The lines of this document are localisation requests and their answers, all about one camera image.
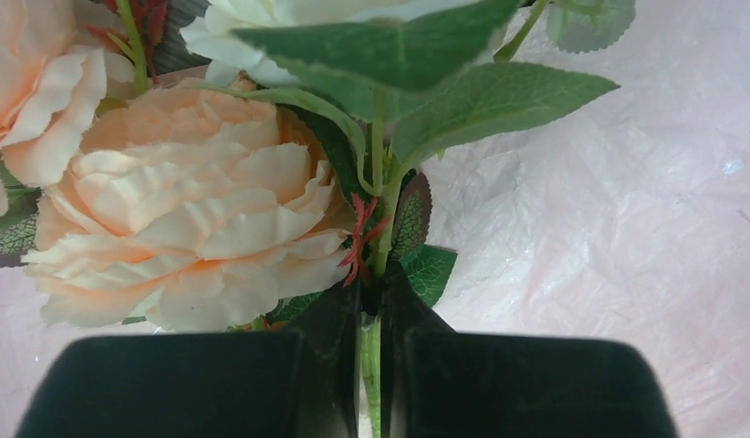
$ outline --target white background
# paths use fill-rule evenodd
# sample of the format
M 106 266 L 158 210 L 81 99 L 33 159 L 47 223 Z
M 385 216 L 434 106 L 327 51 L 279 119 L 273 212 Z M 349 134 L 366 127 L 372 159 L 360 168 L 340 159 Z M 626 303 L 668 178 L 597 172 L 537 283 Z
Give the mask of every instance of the white background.
M 750 437 L 750 0 L 638 9 L 609 50 L 558 53 L 542 23 L 518 54 L 622 89 L 425 166 L 431 241 L 460 252 L 437 310 L 462 331 L 628 342 L 683 436 Z M 72 339 L 152 330 L 47 328 L 44 302 L 0 269 L 1 438 Z

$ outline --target dark leaf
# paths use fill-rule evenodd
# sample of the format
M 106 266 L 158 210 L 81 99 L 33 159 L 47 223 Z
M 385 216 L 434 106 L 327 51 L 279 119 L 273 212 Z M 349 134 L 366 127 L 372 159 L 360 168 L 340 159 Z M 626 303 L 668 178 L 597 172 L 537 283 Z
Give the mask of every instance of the dark leaf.
M 291 321 L 297 315 L 301 314 L 314 301 L 321 297 L 322 293 L 323 292 L 316 292 L 314 294 L 282 299 L 278 303 L 278 307 L 267 314 L 267 320 L 270 321 L 271 324 L 275 324 L 281 321 Z
M 429 234 L 432 190 L 429 180 L 418 173 L 407 183 L 397 206 L 392 251 L 397 259 L 409 259 L 421 249 Z
M 36 215 L 28 216 L 15 225 L 0 230 L 0 254 L 23 255 L 34 247 Z

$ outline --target white tissue paper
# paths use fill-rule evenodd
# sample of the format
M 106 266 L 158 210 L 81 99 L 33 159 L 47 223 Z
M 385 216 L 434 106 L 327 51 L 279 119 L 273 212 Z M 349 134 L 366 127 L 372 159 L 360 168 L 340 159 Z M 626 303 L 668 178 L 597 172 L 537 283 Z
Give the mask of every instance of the white tissue paper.
M 431 243 L 460 253 L 437 311 L 461 331 L 627 342 L 682 436 L 750 437 L 750 0 L 640 0 L 617 45 L 584 55 L 542 21 L 516 60 L 622 88 L 425 165 Z M 45 300 L 0 269 L 1 438 L 72 339 L 152 330 L 47 328 Z

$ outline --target flower stem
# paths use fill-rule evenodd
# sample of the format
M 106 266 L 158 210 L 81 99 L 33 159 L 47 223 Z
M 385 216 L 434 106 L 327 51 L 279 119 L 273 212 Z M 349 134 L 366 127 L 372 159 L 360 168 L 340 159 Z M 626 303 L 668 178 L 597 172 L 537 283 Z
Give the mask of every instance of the flower stem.
M 380 318 L 361 331 L 361 375 L 367 393 L 372 438 L 380 438 Z
M 129 0 L 117 0 L 117 12 L 120 14 L 122 24 L 128 34 L 130 51 L 133 54 L 133 65 L 135 68 L 133 81 L 136 89 L 143 93 L 150 89 L 150 80 L 147 78 L 147 55 L 144 52 L 144 45 L 141 42 L 141 33 L 136 27 L 136 21 L 133 19 L 133 13 L 130 10 Z
M 526 40 L 528 32 L 530 32 L 531 29 L 534 28 L 536 21 L 539 20 L 539 17 L 544 12 L 548 3 L 549 0 L 536 0 L 536 3 L 531 6 L 531 15 L 523 24 L 523 27 L 521 27 L 520 30 L 517 31 L 517 34 L 515 34 L 515 37 L 512 38 L 512 41 L 506 43 L 506 45 L 504 47 L 501 47 L 501 49 L 494 55 L 494 59 L 496 61 L 509 61 L 512 59 L 512 57 L 515 56 L 515 53 L 517 53 L 520 45 L 522 45 L 523 41 Z
M 375 90 L 375 119 L 372 121 L 372 187 L 376 196 L 383 193 L 383 131 L 386 107 L 386 93 Z

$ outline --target serrated leaf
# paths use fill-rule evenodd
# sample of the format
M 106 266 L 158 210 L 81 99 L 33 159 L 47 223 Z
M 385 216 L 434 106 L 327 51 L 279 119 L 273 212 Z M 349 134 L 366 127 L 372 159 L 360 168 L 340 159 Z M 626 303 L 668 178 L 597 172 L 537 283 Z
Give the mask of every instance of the serrated leaf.
M 125 319 L 122 320 L 122 325 L 123 326 L 128 326 L 130 324 L 138 324 L 138 323 L 144 322 L 146 320 L 147 319 L 145 317 L 130 317 L 130 318 L 125 318 Z
M 0 231 L 0 254 L 25 254 L 34 247 L 36 215 L 29 216 L 15 225 Z
M 267 320 L 271 324 L 275 324 L 281 321 L 291 321 L 297 315 L 301 314 L 305 309 L 316 301 L 323 292 L 316 292 L 314 294 L 301 295 L 299 297 L 293 297 L 283 299 L 278 304 L 278 307 L 273 309 L 272 312 L 267 314 Z
M 391 247 L 397 259 L 414 256 L 429 235 L 432 215 L 432 190 L 429 180 L 418 173 L 405 187 L 397 206 Z
M 349 76 L 369 85 L 428 91 L 490 48 L 520 0 L 483 0 L 412 21 L 236 29 L 292 74 Z
M 424 245 L 404 270 L 415 294 L 433 307 L 445 291 L 458 255 L 437 246 Z
M 165 18 L 168 15 L 168 0 L 156 3 L 157 5 L 147 17 L 147 37 L 153 46 L 157 46 L 162 41 Z
M 5 187 L 23 187 L 23 184 L 17 180 L 17 178 L 10 173 L 9 170 L 7 170 L 7 166 L 5 166 L 5 161 L 2 160 L 2 155 L 0 154 L 0 178 L 2 179 L 2 183 L 5 185 Z
M 591 52 L 616 43 L 635 18 L 635 0 L 563 0 L 549 11 L 547 35 L 560 50 Z
M 447 148 L 560 119 L 619 86 L 599 76 L 538 64 L 472 68 L 397 124 L 391 150 L 416 167 Z

